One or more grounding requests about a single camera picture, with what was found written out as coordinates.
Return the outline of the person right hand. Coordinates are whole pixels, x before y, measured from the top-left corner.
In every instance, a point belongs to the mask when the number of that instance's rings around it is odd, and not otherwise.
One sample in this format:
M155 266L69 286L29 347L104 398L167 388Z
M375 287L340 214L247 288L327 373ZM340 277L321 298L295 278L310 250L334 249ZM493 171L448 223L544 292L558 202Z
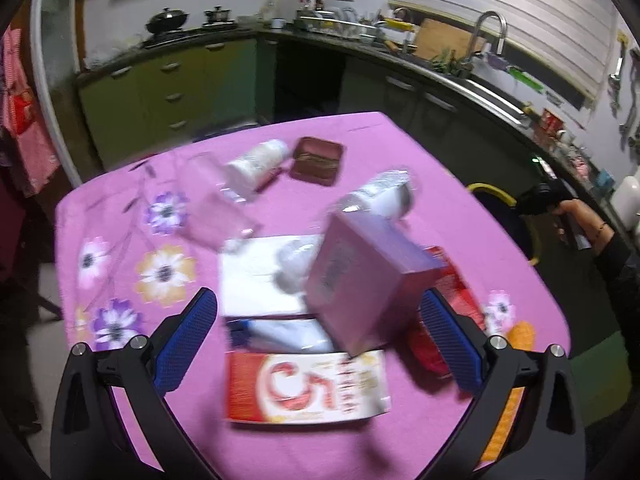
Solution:
M581 200L563 200L553 211L558 216L568 214L584 231L587 240L597 254L600 254L614 236L613 229Z

